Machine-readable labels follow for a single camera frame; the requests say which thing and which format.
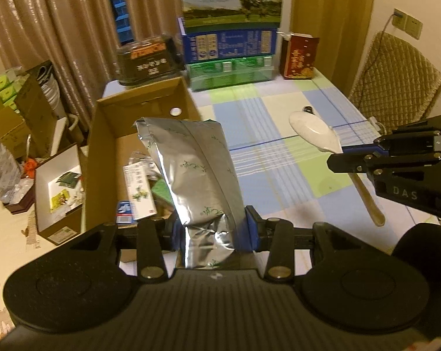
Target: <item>power cord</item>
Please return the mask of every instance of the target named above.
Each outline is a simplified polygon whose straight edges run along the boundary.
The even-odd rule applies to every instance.
[[[362,74],[362,90],[360,91],[360,99],[359,99],[358,102],[355,104],[355,107],[356,107],[357,109],[360,109],[360,104],[362,103],[362,100],[363,100],[363,98],[364,98],[364,91],[365,91],[365,77],[367,76],[368,71],[369,71],[369,70],[375,65],[376,61],[378,60],[378,57],[379,57],[379,51],[381,50],[381,42],[383,42],[383,35],[385,34],[386,29],[387,29],[387,27],[388,27],[390,21],[392,20],[392,17],[393,17],[393,16],[396,16],[396,17],[399,17],[399,18],[402,18],[402,17],[403,17],[403,15],[400,14],[400,13],[398,13],[398,12],[394,12],[394,13],[392,13],[392,14],[389,16],[388,21],[386,22],[385,27],[383,28],[383,31],[381,32],[381,37],[380,37],[380,39],[379,39],[378,50],[376,51],[375,59],[373,59],[373,62],[370,63],[370,65],[366,68],[366,70],[365,70],[364,73]]]
[[[388,131],[386,130],[386,127],[383,123],[380,123],[376,117],[372,116],[368,119],[369,123],[373,125],[373,127],[379,132],[383,133],[383,135],[387,135]]]

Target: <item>small round hole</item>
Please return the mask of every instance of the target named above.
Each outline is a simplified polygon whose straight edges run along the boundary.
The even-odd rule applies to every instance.
[[[172,108],[170,110],[170,114],[172,116],[180,116],[181,115],[181,108]]]

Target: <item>metal screw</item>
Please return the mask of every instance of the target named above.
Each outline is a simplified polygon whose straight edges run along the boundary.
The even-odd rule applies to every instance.
[[[163,269],[159,267],[145,267],[141,270],[141,276],[144,278],[159,278],[163,276]]]
[[[292,274],[292,271],[288,267],[277,266],[270,268],[268,273],[273,278],[281,279],[289,277]]]

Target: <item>beige curtain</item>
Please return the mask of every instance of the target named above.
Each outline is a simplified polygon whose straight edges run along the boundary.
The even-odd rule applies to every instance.
[[[373,0],[293,0],[291,30],[320,37],[315,66],[346,96],[362,57]]]
[[[119,46],[110,0],[0,0],[0,56],[6,68],[50,59],[84,129],[115,79]]]
[[[135,39],[178,34],[181,0],[126,0]]]

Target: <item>orange object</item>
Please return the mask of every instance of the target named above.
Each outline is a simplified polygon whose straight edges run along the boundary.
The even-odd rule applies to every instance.
[[[37,169],[39,163],[33,158],[27,158],[27,161],[24,164],[24,174],[29,178],[35,178],[35,169]]]

